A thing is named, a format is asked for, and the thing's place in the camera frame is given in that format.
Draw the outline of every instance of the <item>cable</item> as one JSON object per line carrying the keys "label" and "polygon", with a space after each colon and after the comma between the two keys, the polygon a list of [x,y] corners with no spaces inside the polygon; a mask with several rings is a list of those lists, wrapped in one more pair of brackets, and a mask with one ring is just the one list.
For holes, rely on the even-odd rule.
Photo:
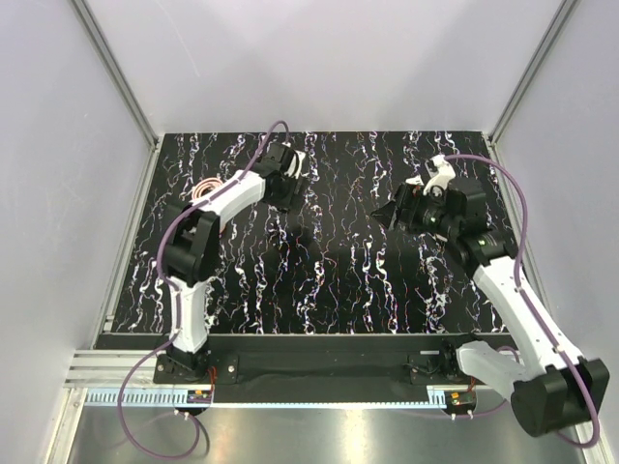
{"label": "cable", "polygon": [[163,262],[163,251],[165,249],[165,244],[167,243],[168,239],[170,238],[170,236],[172,235],[174,230],[176,230],[178,225],[185,218],[188,218],[191,213],[193,213],[194,211],[202,208],[203,206],[208,205],[213,200],[215,200],[216,198],[220,197],[221,195],[223,195],[224,193],[226,193],[230,189],[233,189],[235,186],[237,186],[239,184],[240,180],[242,180],[245,177],[245,175],[248,173],[248,171],[253,167],[253,165],[255,164],[256,160],[258,159],[258,157],[262,153],[262,150],[264,150],[264,147],[266,146],[267,142],[269,141],[269,138],[271,137],[271,134],[273,133],[273,131],[275,130],[275,128],[279,124],[282,124],[285,127],[285,130],[286,130],[286,138],[285,138],[285,140],[287,142],[289,140],[289,138],[290,138],[290,133],[289,133],[289,130],[288,130],[288,125],[284,121],[276,121],[269,128],[269,130],[267,130],[267,133],[262,137],[262,140],[258,144],[257,150],[253,154],[253,157],[251,158],[251,160],[248,163],[247,167],[245,168],[245,170],[243,171],[243,173],[241,174],[241,176],[239,177],[239,179],[236,182],[232,182],[232,183],[230,183],[228,185],[223,185],[221,188],[219,188],[216,191],[214,191],[213,194],[209,195],[208,198],[205,198],[205,199],[203,199],[201,201],[198,201],[197,203],[193,204],[191,207],[189,207],[187,210],[185,210],[183,213],[181,213],[177,218],[175,218],[172,221],[172,223],[167,227],[165,232],[163,233],[162,240],[160,241],[159,248],[157,250],[157,274],[158,274],[159,278],[164,283],[166,283],[168,285],[168,287],[170,288],[170,296],[176,300],[176,327],[172,329],[172,336],[170,337],[170,339],[168,341],[166,341],[164,344],[162,344],[162,346],[159,346],[159,347],[155,348],[153,351],[151,351],[150,353],[148,353],[146,356],[144,356],[144,358],[142,358],[141,360],[136,362],[135,365],[130,369],[129,373],[127,374],[127,377],[125,377],[125,379],[123,380],[123,383],[121,384],[120,390],[118,391],[118,400],[116,402],[116,411],[118,413],[118,420],[120,421],[120,425],[123,428],[123,431],[125,432],[125,435],[127,436],[127,439],[137,449],[139,449],[144,454],[147,454],[147,455],[149,455],[151,457],[154,457],[154,458],[157,458],[157,459],[161,459],[161,460],[166,460],[166,461],[176,461],[176,460],[180,460],[180,459],[185,459],[186,457],[188,457],[189,455],[191,455],[193,453],[193,451],[197,447],[197,444],[198,444],[198,441],[199,441],[199,438],[200,438],[200,428],[199,428],[200,422],[194,416],[190,416],[190,418],[193,421],[193,424],[195,425],[195,441],[193,442],[193,445],[187,451],[185,451],[185,452],[183,452],[181,454],[172,455],[172,456],[165,455],[165,454],[159,454],[159,453],[150,451],[149,449],[147,449],[147,448],[143,447],[142,445],[140,445],[140,443],[135,439],[135,437],[132,435],[131,431],[129,430],[129,427],[127,426],[127,422],[125,421],[125,415],[123,413],[123,402],[122,402],[122,400],[123,400],[125,388],[127,387],[127,384],[129,383],[129,381],[132,378],[132,376],[135,374],[135,372],[139,369],[139,367],[141,365],[146,363],[146,361],[149,358],[151,358],[152,356],[157,355],[157,353],[159,353],[160,351],[166,349],[168,346],[170,346],[172,343],[174,343],[174,340],[178,337],[178,333],[180,332],[180,329],[181,329],[181,304],[182,304],[182,301],[181,301],[180,288],[172,280],[170,280],[167,277],[167,275],[165,275],[165,272],[163,271],[163,263],[162,262]]}
{"label": "cable", "polygon": [[471,383],[468,386],[468,389],[466,389],[467,393],[473,393],[473,396],[476,396],[477,394],[475,393],[475,377],[471,377]]}
{"label": "cable", "polygon": [[[157,422],[157,421],[159,421],[159,420],[161,420],[163,418],[169,418],[169,417],[172,417],[172,416],[178,417],[179,414],[178,414],[177,411],[166,411],[166,412],[164,412],[162,414],[158,414],[158,415],[154,416],[153,418],[147,420],[143,424],[141,424],[133,434],[141,432],[142,430],[147,429],[153,423],[155,423],[155,422]],[[206,431],[206,428],[204,427],[204,424],[202,422],[198,421],[198,423],[199,423],[200,431],[202,432],[202,434],[204,435],[204,439],[206,440],[206,444],[207,444],[207,446],[206,446],[206,449],[207,449],[206,453],[208,454],[208,448],[210,447],[210,439],[209,439],[209,436],[208,436],[208,432]],[[95,438],[97,439],[97,442],[99,443],[99,445],[102,448],[105,448],[107,450],[115,450],[115,449],[125,445],[129,441],[129,439],[127,437],[125,437],[124,439],[122,439],[122,440],[120,440],[120,441],[118,441],[116,443],[112,443],[112,444],[107,445],[101,439],[102,433],[99,432],[98,429],[99,428],[96,427],[95,434],[94,434]]]}
{"label": "cable", "polygon": [[582,393],[582,397],[584,398],[584,402],[587,405],[587,410],[589,411],[589,416],[591,417],[591,422],[593,424],[593,434],[591,436],[591,439],[585,443],[576,442],[572,440],[571,438],[563,435],[560,432],[557,432],[557,435],[563,441],[569,443],[570,445],[574,445],[577,448],[585,449],[585,448],[594,447],[600,440],[600,418],[598,418],[598,412],[596,411],[596,407],[593,404],[593,398],[591,397],[591,393],[589,393],[589,391],[587,390],[587,387],[584,383],[584,380],[582,379],[582,376],[576,369],[570,357],[566,355],[563,349],[561,349],[561,346],[560,346],[561,344],[559,343],[559,340],[557,340],[557,338],[554,336],[554,333],[552,333],[552,330],[545,323],[544,319],[542,318],[542,315],[540,314],[540,311],[538,311],[538,309],[535,308],[535,305],[529,298],[528,294],[522,288],[522,279],[520,276],[520,269],[522,266],[522,256],[524,254],[524,248],[526,245],[526,234],[527,234],[527,229],[529,225],[529,210],[526,204],[526,199],[524,198],[524,192],[522,191],[522,188],[520,188],[520,185],[518,184],[516,179],[507,171],[507,169],[501,166],[498,162],[494,162],[491,159],[480,157],[478,155],[448,155],[447,157],[445,157],[445,161],[449,161],[449,160],[474,160],[474,161],[484,162],[485,164],[489,164],[490,166],[500,171],[501,174],[503,174],[503,176],[505,176],[510,181],[510,183],[514,186],[514,189],[516,190],[518,197],[520,199],[520,206],[522,208],[522,230],[520,231],[520,244],[518,245],[518,252],[516,254],[516,261],[514,263],[514,282],[516,284],[516,290],[518,291],[518,293],[520,294],[520,296],[526,303],[527,307],[531,311],[531,314],[533,314],[533,317],[535,318],[535,320],[538,322],[538,324],[542,328],[542,331],[544,331],[545,335],[548,337],[548,340],[550,341],[550,343],[552,343],[552,346],[555,348],[556,352],[559,354],[563,362],[566,364],[566,366],[568,367],[568,369],[574,376],[574,379],[578,385],[578,388],[580,389],[580,392]]}
{"label": "cable", "polygon": [[211,391],[205,399],[194,398],[191,400],[192,403],[207,403],[209,406],[213,404],[213,395],[215,394],[215,382],[217,380],[217,369],[212,366],[209,367],[208,371],[209,377],[211,378]]}

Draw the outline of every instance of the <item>stainless steel surface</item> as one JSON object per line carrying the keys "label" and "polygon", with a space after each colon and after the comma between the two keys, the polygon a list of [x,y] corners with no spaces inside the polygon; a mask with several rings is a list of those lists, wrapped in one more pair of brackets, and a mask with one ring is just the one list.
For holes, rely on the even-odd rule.
{"label": "stainless steel surface", "polygon": [[493,143],[498,142],[499,138],[501,138],[503,131],[509,124],[512,116],[514,115],[514,112],[520,104],[522,96],[529,88],[529,85],[533,81],[535,74],[537,74],[538,69],[544,62],[544,59],[550,52],[550,49],[554,45],[557,37],[559,37],[563,26],[566,24],[572,12],[575,10],[575,6],[579,3],[579,1],[580,0],[564,0],[559,9],[557,10],[557,13],[548,25],[548,28],[546,29],[544,36],[542,37],[542,41],[538,45],[538,48],[535,50],[531,61],[529,61],[529,64],[524,70],[524,74],[522,75],[520,81],[518,82],[518,85],[514,89],[514,92],[512,93],[512,96],[510,97],[507,106],[505,106],[505,109],[503,110],[503,113],[501,113],[501,116],[499,117],[496,126],[490,133],[490,140],[492,140]]}
{"label": "stainless steel surface", "polygon": [[[481,409],[496,404],[480,391]],[[129,427],[145,446],[166,453],[186,450],[193,427],[178,417],[150,422],[161,409],[128,408]],[[518,427],[509,408],[475,420],[420,419],[402,411],[227,410],[200,416],[210,438],[210,463],[562,463],[584,462],[582,453],[555,436],[533,439]],[[86,407],[75,437],[72,463],[155,462],[124,439],[113,408]]]}

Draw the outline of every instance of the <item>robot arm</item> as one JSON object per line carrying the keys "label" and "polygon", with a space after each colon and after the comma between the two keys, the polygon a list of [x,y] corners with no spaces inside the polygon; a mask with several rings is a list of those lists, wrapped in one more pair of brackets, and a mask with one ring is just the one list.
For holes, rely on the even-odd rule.
{"label": "robot arm", "polygon": [[[486,195],[479,181],[456,177],[443,156],[432,159],[435,172],[402,184],[392,201],[372,213],[383,227],[409,234],[429,233],[494,304],[520,351],[523,364],[494,351],[472,335],[446,346],[441,371],[475,377],[511,401],[522,428],[540,436],[589,421],[582,393],[564,360],[522,299],[514,281],[516,251],[503,234],[486,224]],[[600,360],[587,361],[561,333],[526,278],[521,288],[576,366],[599,411],[608,383]]]}
{"label": "robot arm", "polygon": [[204,296],[207,279],[219,265],[220,233],[225,225],[248,206],[263,202],[280,211],[299,210],[303,203],[306,180],[301,177],[305,153],[287,145],[272,143],[266,156],[245,172],[239,170],[225,184],[190,205],[171,204],[165,222],[171,223],[184,210],[205,204],[176,228],[165,244],[163,269],[178,286],[181,307],[172,301],[172,327],[180,329],[167,351],[168,357],[189,372],[203,371],[207,332],[204,325]]}

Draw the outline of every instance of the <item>gray wall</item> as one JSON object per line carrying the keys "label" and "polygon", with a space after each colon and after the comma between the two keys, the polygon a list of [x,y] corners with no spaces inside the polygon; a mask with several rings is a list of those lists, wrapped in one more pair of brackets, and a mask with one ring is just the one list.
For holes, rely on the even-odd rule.
{"label": "gray wall", "polygon": [[32,463],[148,151],[69,2],[0,2],[0,63],[0,461]]}
{"label": "gray wall", "polygon": [[561,0],[89,0],[158,132],[487,130]]}
{"label": "gray wall", "polygon": [[619,3],[580,2],[499,150],[531,206],[551,311],[611,381],[602,412],[619,456]]}

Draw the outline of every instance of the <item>purple cable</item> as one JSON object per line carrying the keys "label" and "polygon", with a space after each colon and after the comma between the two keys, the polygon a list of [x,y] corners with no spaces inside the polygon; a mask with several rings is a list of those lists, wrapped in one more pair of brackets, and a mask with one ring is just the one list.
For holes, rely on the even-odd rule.
{"label": "purple cable", "polygon": [[125,432],[125,435],[127,436],[127,439],[132,443],[132,445],[134,445],[140,451],[142,451],[143,453],[151,457],[166,460],[166,461],[176,461],[180,459],[185,459],[186,457],[190,456],[193,453],[200,439],[200,428],[199,428],[200,422],[194,416],[190,416],[190,418],[192,418],[193,420],[193,424],[195,425],[195,441],[193,442],[193,445],[187,451],[183,452],[182,454],[177,454],[173,456],[169,456],[165,454],[158,454],[156,452],[150,451],[149,449],[139,444],[139,442],[135,439],[135,437],[132,435],[131,431],[129,430],[127,426],[127,422],[125,421],[125,415],[123,413],[122,399],[124,396],[125,388],[127,387],[127,384],[129,383],[132,376],[139,369],[139,367],[146,362],[146,360],[148,360],[152,356],[157,355],[157,353],[159,353],[161,350],[166,349],[168,346],[174,343],[174,340],[178,336],[178,331],[181,328],[181,303],[182,302],[181,302],[181,294],[179,291],[180,288],[172,280],[170,280],[167,277],[167,275],[165,275],[165,272],[163,271],[162,262],[163,262],[163,250],[165,249],[165,244],[167,243],[172,233],[176,230],[178,225],[185,218],[188,218],[191,213],[198,210],[199,208],[202,208],[205,205],[208,205],[209,203],[211,203],[211,201],[215,200],[216,198],[220,197],[221,195],[223,195],[230,189],[234,188],[234,186],[237,186],[239,184],[239,181],[245,178],[248,171],[255,164],[256,160],[258,159],[258,157],[264,150],[264,147],[266,147],[267,142],[269,141],[269,138],[271,137],[271,134],[273,133],[275,128],[280,124],[282,124],[285,127],[285,132],[286,132],[285,141],[287,142],[290,138],[290,132],[288,130],[288,125],[284,121],[276,121],[269,128],[269,130],[267,130],[267,133],[264,135],[264,137],[262,137],[262,140],[260,140],[257,150],[253,154],[253,157],[251,157],[250,162],[248,163],[247,167],[243,170],[238,180],[236,180],[233,183],[221,186],[220,188],[215,190],[213,194],[210,195],[208,198],[205,198],[204,200],[201,200],[193,204],[190,208],[188,208],[183,213],[181,213],[177,218],[175,218],[172,221],[172,223],[169,225],[169,227],[165,230],[165,233],[163,233],[162,240],[160,241],[160,244],[159,244],[159,249],[157,250],[157,274],[159,278],[169,286],[170,295],[173,295],[174,298],[176,299],[176,327],[172,329],[172,336],[166,343],[164,343],[162,346],[155,348],[153,351],[148,353],[144,358],[142,358],[141,360],[135,363],[135,365],[131,368],[131,370],[127,374],[127,377],[125,377],[125,380],[123,380],[123,383],[121,384],[120,390],[118,391],[118,401],[116,402],[116,411],[118,412],[118,419],[120,421],[121,427],[123,428],[123,431]]}
{"label": "purple cable", "polygon": [[[154,416],[153,418],[151,418],[151,419],[147,420],[146,422],[144,422],[143,424],[141,424],[141,425],[139,426],[139,428],[137,429],[137,431],[136,431],[136,432],[134,432],[133,434],[135,434],[135,433],[137,433],[137,432],[141,432],[142,430],[147,429],[147,428],[148,428],[149,426],[151,426],[153,423],[155,423],[155,422],[157,422],[157,421],[159,421],[159,420],[161,420],[161,419],[163,419],[163,418],[169,418],[169,417],[172,417],[172,416],[183,417],[183,416],[179,416],[179,415],[178,415],[175,411],[166,411],[166,412],[161,413],[161,414],[159,414],[159,415],[157,415],[157,416]],[[199,424],[200,430],[202,431],[202,434],[204,435],[204,438],[205,438],[205,439],[207,440],[207,442],[208,442],[208,433],[207,433],[207,431],[206,431],[206,428],[204,427],[204,424],[203,424],[202,422],[200,422],[200,421],[198,421],[198,424]],[[97,431],[97,430],[96,430],[96,433],[95,433],[95,438],[97,439],[97,442],[99,443],[99,445],[100,445],[102,448],[105,448],[105,449],[107,449],[107,450],[115,450],[115,449],[117,449],[117,448],[119,448],[119,447],[122,447],[123,445],[125,445],[125,444],[129,441],[129,439],[128,439],[127,437],[125,437],[124,439],[120,440],[119,442],[116,442],[116,443],[112,443],[112,444],[107,445],[107,444],[105,444],[105,443],[103,442],[103,440],[102,440],[102,438],[101,438],[101,437],[102,437],[102,435],[103,435],[102,433],[100,433],[99,431]]]}
{"label": "purple cable", "polygon": [[[527,307],[531,311],[531,314],[533,314],[533,317],[535,318],[535,320],[538,322],[538,324],[542,328],[542,331],[544,331],[545,335],[548,337],[548,340],[550,340],[550,343],[552,343],[552,346],[554,348],[558,348],[560,345],[559,340],[557,340],[557,338],[554,336],[554,334],[552,333],[552,331],[550,330],[550,328],[548,327],[548,325],[545,323],[544,319],[542,318],[540,311],[538,311],[538,309],[535,308],[535,305],[533,304],[533,302],[527,295],[526,291],[521,286],[522,280],[520,278],[520,268],[522,265],[522,255],[524,254],[524,247],[526,244],[526,234],[527,234],[527,229],[529,225],[529,210],[526,205],[526,199],[524,198],[524,192],[522,191],[522,188],[520,188],[520,185],[518,184],[516,179],[514,179],[514,177],[507,171],[507,169],[505,169],[499,163],[494,162],[491,159],[480,157],[478,155],[448,155],[445,157],[445,161],[449,161],[449,160],[474,160],[474,161],[484,162],[485,164],[489,164],[490,166],[500,171],[501,174],[503,174],[510,181],[510,183],[514,186],[514,189],[516,190],[518,197],[520,199],[520,206],[522,207],[522,230],[520,232],[520,244],[518,246],[518,252],[516,254],[516,261],[514,263],[514,282],[516,283],[516,289],[518,290],[520,296],[522,297]],[[568,355],[566,355],[564,351],[557,350],[557,353],[559,354],[563,362],[566,364],[566,366],[568,367],[568,369],[574,376],[574,379],[578,385],[578,388],[580,389],[580,392],[582,393],[582,397],[584,398],[584,402],[587,405],[587,410],[589,411],[589,416],[591,416],[591,422],[593,424],[593,435],[591,436],[591,439],[586,443],[576,442],[572,440],[571,438],[566,437],[565,435],[559,432],[557,432],[557,435],[563,441],[569,443],[570,445],[574,445],[577,448],[581,448],[581,449],[593,448],[595,445],[597,445],[598,441],[600,440],[600,419],[598,418],[598,412],[596,411],[596,407],[593,404],[593,398],[591,397],[591,393],[589,393],[589,391],[587,390],[587,386],[585,385],[584,380],[582,379],[582,376],[576,369],[572,360],[570,360],[570,357],[568,357]]]}

